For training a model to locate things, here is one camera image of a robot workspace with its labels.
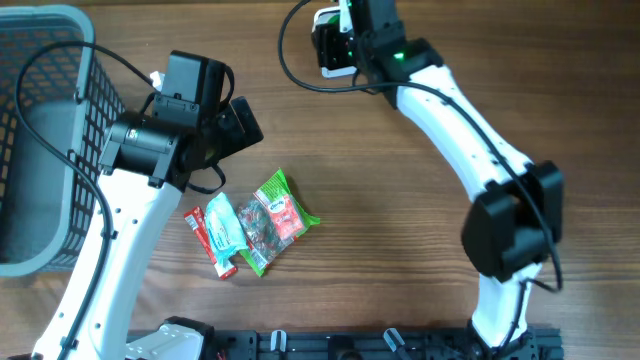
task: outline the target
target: gray basket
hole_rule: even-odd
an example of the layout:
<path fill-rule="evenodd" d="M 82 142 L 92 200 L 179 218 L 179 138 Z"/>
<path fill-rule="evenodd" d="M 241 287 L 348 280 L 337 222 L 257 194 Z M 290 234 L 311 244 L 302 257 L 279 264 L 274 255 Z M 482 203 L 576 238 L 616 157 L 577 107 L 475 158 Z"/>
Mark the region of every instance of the gray basket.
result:
<path fill-rule="evenodd" d="M 0 8 L 0 276 L 71 270 L 89 228 L 94 197 L 88 187 L 21 131 L 13 103 L 27 57 L 64 40 L 95 42 L 82 11 Z M 124 106 L 93 50 L 46 54 L 23 84 L 27 121 L 95 181 L 105 129 Z M 83 99 L 79 105 L 74 93 Z"/>

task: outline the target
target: candy bag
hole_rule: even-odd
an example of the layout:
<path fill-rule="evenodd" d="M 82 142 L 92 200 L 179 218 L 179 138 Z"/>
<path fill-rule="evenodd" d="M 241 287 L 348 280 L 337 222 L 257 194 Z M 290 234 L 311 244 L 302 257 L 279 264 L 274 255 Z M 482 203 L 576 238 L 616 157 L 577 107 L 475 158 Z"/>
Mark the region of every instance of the candy bag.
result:
<path fill-rule="evenodd" d="M 239 208 L 238 219 L 249 240 L 249 250 L 240 254 L 258 276 L 297 237 L 320 223 L 300 207 L 281 169 Z"/>
<path fill-rule="evenodd" d="M 207 205 L 205 214 L 211 248 L 218 261 L 223 262 L 240 250 L 249 249 L 242 226 L 225 193 L 220 193 Z"/>

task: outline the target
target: basket mesh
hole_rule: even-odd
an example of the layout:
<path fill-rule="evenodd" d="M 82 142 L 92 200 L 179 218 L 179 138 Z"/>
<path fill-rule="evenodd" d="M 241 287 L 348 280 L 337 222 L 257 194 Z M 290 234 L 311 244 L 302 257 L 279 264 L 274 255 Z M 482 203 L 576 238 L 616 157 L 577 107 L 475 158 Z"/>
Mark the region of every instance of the basket mesh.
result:
<path fill-rule="evenodd" d="M 6 195 L 11 191 L 11 160 L 16 157 L 14 141 L 20 132 L 15 114 L 15 77 L 22 64 L 40 47 L 64 40 L 83 40 L 83 34 L 73 26 L 2 27 L 0 28 L 0 216 Z M 36 104 L 72 99 L 76 89 L 81 48 L 61 48 L 43 55 L 27 72 L 21 101 L 25 113 Z M 98 159 L 104 144 L 105 129 L 111 125 L 124 106 L 109 77 L 94 56 L 88 79 L 85 101 L 76 111 L 84 111 L 85 122 L 79 152 L 60 148 L 84 170 L 93 181 L 99 175 Z M 94 204 L 88 186 L 77 176 L 73 180 L 68 233 L 62 249 L 41 271 L 70 270 L 75 265 L 84 242 Z M 24 243 L 3 239 L 0 262 L 26 261 L 41 252 L 46 241 Z"/>

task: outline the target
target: snack package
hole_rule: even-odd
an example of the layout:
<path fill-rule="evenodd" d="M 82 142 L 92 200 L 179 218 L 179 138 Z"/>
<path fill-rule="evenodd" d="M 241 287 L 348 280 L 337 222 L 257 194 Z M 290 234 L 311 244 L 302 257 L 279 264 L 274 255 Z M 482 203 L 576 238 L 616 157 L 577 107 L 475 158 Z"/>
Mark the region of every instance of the snack package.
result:
<path fill-rule="evenodd" d="M 187 221 L 189 226 L 191 226 L 191 229 L 196 234 L 198 240 L 200 240 L 200 244 L 202 244 L 204 251 L 209 255 L 209 259 L 211 259 L 220 279 L 225 280 L 229 276 L 238 272 L 238 268 L 235 267 L 230 260 L 219 262 L 215 255 L 213 255 L 211 245 L 209 245 L 209 234 L 207 233 L 207 227 L 204 222 L 204 212 L 200 206 L 196 206 L 193 210 L 184 214 L 184 219 Z"/>
<path fill-rule="evenodd" d="M 242 226 L 225 193 L 218 194 L 209 202 L 205 223 L 218 261 L 229 260 L 238 251 L 249 249 Z"/>
<path fill-rule="evenodd" d="M 250 247 L 240 254 L 258 276 L 297 237 L 320 223 L 319 218 L 307 214 L 295 200 L 282 169 L 239 208 L 238 219 Z"/>

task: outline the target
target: wood grain surface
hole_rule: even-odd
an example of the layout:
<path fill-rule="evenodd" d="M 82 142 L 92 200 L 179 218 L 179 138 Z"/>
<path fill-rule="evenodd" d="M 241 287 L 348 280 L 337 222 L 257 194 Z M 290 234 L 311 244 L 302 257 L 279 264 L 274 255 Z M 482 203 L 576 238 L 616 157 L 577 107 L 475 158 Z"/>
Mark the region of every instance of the wood grain surface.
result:
<path fill-rule="evenodd" d="M 321 80 L 309 41 L 314 2 L 291 23 L 287 61 Z M 323 219 L 264 278 L 237 259 L 219 281 L 182 218 L 209 197 L 187 192 L 153 254 L 131 328 L 179 315 L 219 329 L 345 330 L 464 326 L 477 272 L 460 244 L 469 202 L 431 142 L 386 101 L 292 84 L 276 54 L 291 2 L 84 6 L 98 43 L 143 72 L 179 49 L 236 73 L 265 140 L 221 163 L 245 201 L 278 167 Z M 569 359 L 640 357 L 640 5 L 632 1 L 399 1 L 410 37 L 426 37 L 465 94 L 507 139 L 566 176 L 566 289 L 535 290 L 533 324 L 562 329 Z M 105 66 L 131 108 L 148 89 Z M 213 174 L 193 181 L 213 185 Z M 552 281 L 547 264 L 541 276 Z M 68 274 L 0 280 L 0 355 L 29 352 Z"/>

